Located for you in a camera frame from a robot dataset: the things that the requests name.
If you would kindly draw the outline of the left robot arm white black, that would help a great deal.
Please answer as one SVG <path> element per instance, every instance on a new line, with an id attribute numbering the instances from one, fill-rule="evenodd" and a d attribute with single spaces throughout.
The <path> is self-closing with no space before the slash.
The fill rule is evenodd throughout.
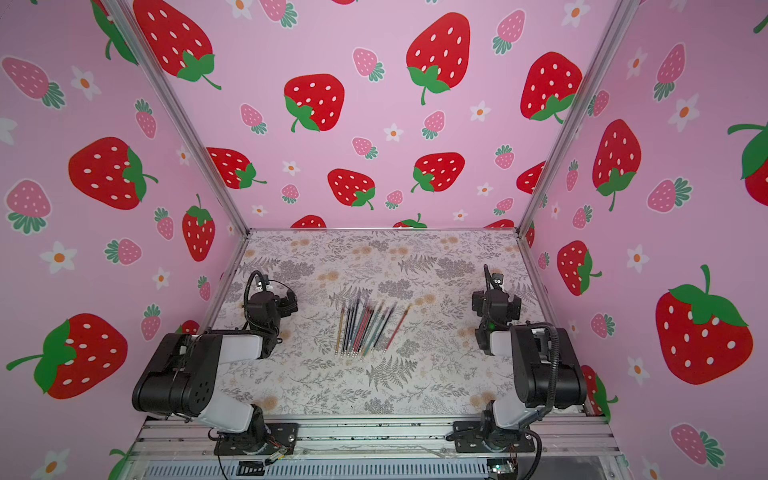
<path id="1" fill-rule="evenodd" d="M 281 321 L 298 311 L 298 300 L 290 287 L 284 296 L 274 293 L 272 283 L 259 270 L 249 275 L 240 329 L 165 335 L 134 387 L 133 408 L 198 422 L 227 440 L 267 443 L 263 410 L 221 392 L 216 380 L 221 366 L 267 359 L 282 342 Z"/>

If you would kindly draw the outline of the yellow pencil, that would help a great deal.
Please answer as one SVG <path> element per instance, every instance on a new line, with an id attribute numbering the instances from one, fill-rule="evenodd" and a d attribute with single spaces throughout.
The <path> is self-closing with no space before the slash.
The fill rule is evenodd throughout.
<path id="1" fill-rule="evenodd" d="M 346 305 L 342 304 L 340 316 L 339 316 L 336 344 L 335 344 L 336 355 L 338 355 L 341 352 L 341 341 L 344 333 L 345 324 L 346 324 Z"/>

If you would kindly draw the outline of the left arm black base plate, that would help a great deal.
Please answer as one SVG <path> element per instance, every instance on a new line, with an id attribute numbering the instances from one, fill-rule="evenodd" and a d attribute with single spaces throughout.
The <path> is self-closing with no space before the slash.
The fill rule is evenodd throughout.
<path id="1" fill-rule="evenodd" d="M 219 433 L 214 454 L 222 457 L 292 455 L 298 433 L 298 423 L 267 423 L 252 426 L 244 433 Z"/>

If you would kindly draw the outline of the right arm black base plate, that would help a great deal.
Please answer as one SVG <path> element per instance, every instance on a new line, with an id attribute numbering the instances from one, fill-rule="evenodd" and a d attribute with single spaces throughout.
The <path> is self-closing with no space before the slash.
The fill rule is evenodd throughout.
<path id="1" fill-rule="evenodd" d="M 459 453 L 534 453 L 537 443 L 530 434 L 506 430 L 479 420 L 455 421 L 445 440 Z"/>

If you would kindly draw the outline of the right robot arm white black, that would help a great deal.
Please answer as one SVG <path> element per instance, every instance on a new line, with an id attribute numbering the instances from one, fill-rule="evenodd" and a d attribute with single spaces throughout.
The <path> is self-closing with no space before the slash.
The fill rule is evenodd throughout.
<path id="1" fill-rule="evenodd" d="M 480 318 L 475 339 L 488 355 L 512 362 L 513 390 L 485 407 L 485 437 L 520 433 L 554 409 L 584 404 L 587 382 L 567 332 L 551 323 L 522 323 L 522 300 L 504 290 L 501 274 L 483 267 L 485 287 L 472 293 Z"/>

